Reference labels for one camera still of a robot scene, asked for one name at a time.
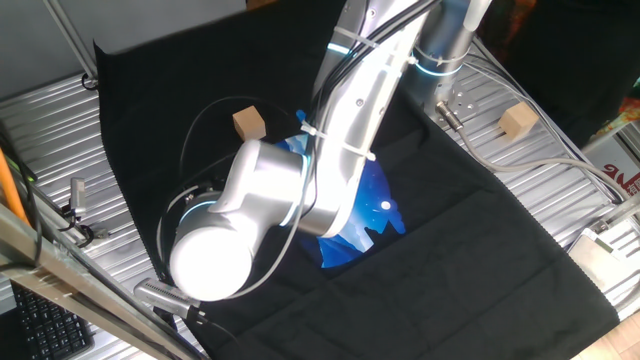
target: white cable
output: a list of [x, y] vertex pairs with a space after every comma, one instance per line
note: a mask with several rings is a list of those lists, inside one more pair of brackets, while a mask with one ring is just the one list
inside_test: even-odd
[[630, 198], [629, 194], [626, 191], [624, 191], [622, 189], [622, 187], [620, 187], [620, 185], [617, 182], [615, 182], [615, 180], [610, 178], [607, 174], [603, 173], [602, 171], [600, 171], [595, 166], [593, 166], [591, 164], [587, 164], [587, 163], [585, 163], [583, 161], [574, 160], [574, 159], [566, 159], [566, 158], [549, 158], [549, 159], [531, 161], [531, 162], [528, 162], [528, 163], [518, 164], [518, 165], [510, 165], [510, 166], [497, 165], [497, 164], [494, 164], [494, 163], [486, 160], [485, 158], [482, 157], [482, 155], [480, 155], [478, 153], [478, 151], [473, 146], [473, 144], [471, 144], [471, 141], [467, 137], [467, 134], [464, 131], [464, 129], [459, 129], [458, 130], [458, 134], [460, 134], [460, 138], [462, 138], [462, 141], [467, 146], [467, 149], [469, 150], [469, 153], [480, 164], [484, 165], [486, 168], [491, 169], [493, 171], [496, 171], [496, 172], [517, 172], [517, 171], [525, 171], [525, 170], [528, 170], [530, 168], [537, 167], [537, 166], [542, 166], [542, 165], [566, 164], [566, 165], [571, 165], [571, 166], [579, 167], [579, 168], [585, 169], [587, 171], [590, 171], [595, 176], [599, 177], [602, 181], [604, 181], [607, 185], [609, 185], [611, 188], [615, 189], [620, 194], [620, 196], [622, 196], [622, 198], [625, 201], [629, 200], [629, 198]]
[[199, 187], [198, 185], [192, 186], [187, 190], [178, 194], [178, 196], [176, 196], [175, 198], [173, 198], [173, 200], [171, 200], [171, 202], [169, 203], [169, 206], [167, 206], [162, 216], [160, 216], [160, 220], [158, 220], [158, 228], [156, 229], [156, 246], [158, 248], [158, 257], [160, 257], [160, 262], [164, 262], [164, 259], [162, 256], [162, 239], [160, 238], [160, 230], [162, 229], [162, 219], [169, 212], [169, 210], [171, 210], [171, 208], [178, 202], [178, 200], [180, 200], [180, 198], [196, 190], [198, 187]]
[[[562, 140], [562, 137], [560, 136], [560, 134], [558, 134], [558, 132], [554, 129], [554, 127], [549, 123], [549, 120], [544, 116], [543, 110], [540, 108], [540, 106], [535, 101], [533, 101], [533, 99], [531, 99], [528, 96], [524, 95], [518, 89], [515, 89], [513, 86], [511, 86], [511, 84], [508, 84], [506, 82], [501, 81], [497, 77], [497, 75], [494, 76], [494, 75], [490, 74], [491, 72], [493, 72], [492, 69], [480, 66], [478, 64], [469, 63], [469, 62], [464, 62], [464, 65], [466, 65], [468, 68], [470, 68], [470, 69], [472, 69], [472, 70], [474, 70], [474, 71], [486, 76], [490, 80], [493, 80], [494, 82], [496, 82], [496, 83], [498, 83], [500, 85], [503, 85], [504, 87], [509, 89], [511, 91], [511, 93], [513, 93], [517, 98], [523, 99], [527, 103], [531, 104], [531, 106], [533, 106], [535, 108], [535, 111], [538, 113], [538, 116], [540, 117], [540, 119], [542, 119], [545, 127], [547, 128], [547, 130], [549, 130], [549, 132], [555, 138], [555, 140], [560, 145], [562, 145], [562, 147], [567, 151], [567, 153], [573, 154], [573, 151], [571, 150], [571, 148], [565, 143], [564, 140]], [[575, 155], [575, 157], [578, 159], [578, 161], [585, 162], [584, 159], [582, 159], [579, 155]]]
[[304, 208], [304, 199], [307, 195], [307, 188], [309, 187], [309, 183], [310, 183], [310, 181], [308, 181], [309, 174], [311, 172], [311, 169], [314, 166], [315, 161], [316, 161], [316, 157], [314, 152], [314, 154], [311, 157], [311, 160], [309, 161], [309, 166], [307, 167], [305, 184], [304, 184], [304, 188], [302, 189], [302, 196], [300, 197], [300, 202], [299, 202], [300, 205], [298, 205], [298, 209], [296, 210], [296, 217], [293, 220], [293, 224], [291, 225], [291, 230], [289, 231], [289, 236], [287, 237], [287, 241], [285, 241], [284, 246], [280, 251], [280, 255], [278, 255], [278, 258], [276, 259], [276, 261], [274, 261], [273, 265], [271, 265], [271, 268], [269, 269], [269, 271], [267, 271], [267, 273], [264, 274], [262, 278], [260, 278], [260, 280], [256, 281], [253, 285], [249, 286], [248, 288], [226, 297], [225, 300], [239, 298], [257, 289], [260, 285], [262, 285], [265, 281], [267, 281], [269, 277], [271, 277], [273, 272], [276, 271], [276, 268], [278, 267], [278, 265], [280, 265], [282, 258], [284, 258], [284, 255], [287, 253], [287, 250], [289, 249], [289, 245], [291, 245], [291, 242], [293, 241], [293, 236], [296, 234], [296, 231], [298, 230], [298, 224], [300, 223], [300, 219], [302, 218], [302, 209]]

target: metal grating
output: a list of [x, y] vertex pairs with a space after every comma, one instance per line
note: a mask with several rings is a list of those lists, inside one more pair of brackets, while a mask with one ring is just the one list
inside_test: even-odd
[[[123, 286], [156, 278], [151, 261], [102, 147], [98, 93], [86, 91], [80, 76], [7, 100], [2, 119], [17, 150], [38, 175], [38, 187], [59, 206], [69, 201], [70, 178], [86, 180], [86, 225], [99, 224], [109, 238], [96, 239], [85, 252]], [[0, 311], [15, 307], [9, 281], [0, 280]], [[182, 320], [180, 334], [202, 351]], [[91, 325], [95, 346], [74, 359], [133, 359], [148, 355]]]

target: wooden block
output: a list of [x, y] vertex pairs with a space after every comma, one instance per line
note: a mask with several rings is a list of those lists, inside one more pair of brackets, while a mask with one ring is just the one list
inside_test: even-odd
[[249, 139], [262, 139], [267, 136], [267, 129], [262, 116], [255, 106], [248, 107], [233, 114], [233, 126], [243, 141]]
[[607, 334], [607, 339], [616, 351], [622, 354], [640, 342], [640, 327], [633, 319], [626, 319]]
[[511, 139], [518, 139], [526, 135], [538, 121], [538, 114], [529, 105], [521, 102], [504, 112], [498, 125]]
[[625, 350], [620, 357], [622, 360], [640, 360], [640, 343]]
[[606, 337], [600, 338], [580, 353], [582, 360], [622, 360]]

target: metal bracket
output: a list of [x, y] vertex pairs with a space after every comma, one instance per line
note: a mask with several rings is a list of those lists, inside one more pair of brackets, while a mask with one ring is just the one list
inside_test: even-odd
[[[464, 122], [478, 114], [478, 104], [473, 100], [466, 89], [458, 82], [453, 84], [453, 95], [447, 104], [453, 113]], [[443, 129], [449, 129], [449, 124], [442, 116], [438, 116], [435, 122]]]

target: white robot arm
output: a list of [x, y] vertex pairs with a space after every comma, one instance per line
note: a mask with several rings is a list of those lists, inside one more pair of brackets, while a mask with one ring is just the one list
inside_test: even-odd
[[[490, 2], [449, 0], [461, 1], [481, 10]], [[408, 62], [415, 60], [416, 39], [437, 2], [347, 1], [316, 80], [320, 100], [311, 124], [305, 124], [312, 135], [307, 153], [247, 141], [236, 155], [224, 191], [202, 194], [185, 210], [170, 271], [187, 295], [215, 301], [245, 294], [275, 269], [297, 228], [322, 237], [342, 229], [385, 110]], [[483, 4], [470, 6], [474, 2]], [[475, 17], [460, 22], [477, 26]], [[398, 22], [399, 31], [385, 30], [383, 24], [390, 20]], [[351, 68], [338, 76], [336, 69], [358, 57], [356, 44], [369, 54], [352, 61]], [[292, 226], [281, 256], [261, 281], [238, 293], [266, 231], [278, 225]]]

